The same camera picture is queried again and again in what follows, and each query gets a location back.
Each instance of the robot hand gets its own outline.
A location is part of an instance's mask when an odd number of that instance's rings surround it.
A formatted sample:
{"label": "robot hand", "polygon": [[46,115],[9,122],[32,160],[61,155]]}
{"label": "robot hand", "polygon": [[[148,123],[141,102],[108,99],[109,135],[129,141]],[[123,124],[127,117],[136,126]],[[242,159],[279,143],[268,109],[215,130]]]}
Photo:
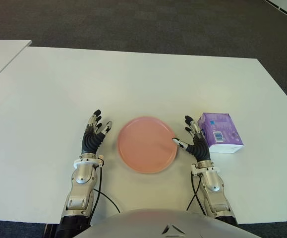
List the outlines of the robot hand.
{"label": "robot hand", "polygon": [[100,116],[101,111],[97,110],[94,114],[89,118],[83,141],[82,141],[82,154],[84,153],[92,153],[96,154],[100,144],[103,142],[106,134],[110,131],[113,123],[109,121],[105,128],[98,132],[100,127],[102,126],[101,123],[97,124],[99,120],[102,118]]}
{"label": "robot hand", "polygon": [[[90,221],[101,193],[102,166],[104,165],[102,158],[97,158],[96,152],[113,124],[109,121],[105,128],[97,133],[102,125],[97,124],[101,119],[100,113],[100,110],[95,111],[88,120],[82,141],[82,153],[74,162],[76,170],[71,177],[72,188],[66,198],[55,238],[72,238],[90,227]],[[98,167],[100,168],[100,181],[98,196],[93,207],[93,190],[97,182],[96,168]]]}
{"label": "robot hand", "polygon": [[211,158],[209,155],[208,145],[198,125],[195,123],[193,118],[189,116],[185,116],[185,123],[189,126],[185,127],[185,130],[187,130],[193,137],[194,145],[187,144],[178,138],[173,138],[172,141],[191,155],[195,156],[198,162],[205,160],[210,161]]}
{"label": "robot hand", "polygon": [[[224,195],[224,182],[218,175],[219,169],[214,167],[214,163],[211,161],[209,148],[204,135],[193,118],[185,116],[185,122],[189,125],[189,127],[185,129],[192,135],[194,145],[187,144],[177,138],[173,138],[172,140],[179,147],[182,147],[188,153],[195,156],[197,160],[197,164],[191,166],[191,181],[194,196],[204,215],[237,226],[234,213]],[[200,178],[198,185],[200,185],[200,190],[204,196],[203,206],[205,207],[206,213],[197,197],[198,188],[197,190],[194,188],[194,176],[199,176]]]}

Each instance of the tissue box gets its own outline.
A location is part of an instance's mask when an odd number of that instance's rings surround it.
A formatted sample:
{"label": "tissue box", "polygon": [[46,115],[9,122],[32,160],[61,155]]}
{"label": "tissue box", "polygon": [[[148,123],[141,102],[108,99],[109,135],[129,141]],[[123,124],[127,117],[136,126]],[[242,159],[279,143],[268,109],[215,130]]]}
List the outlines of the tissue box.
{"label": "tissue box", "polygon": [[203,113],[198,126],[204,133],[212,153],[234,153],[243,147],[229,114]]}

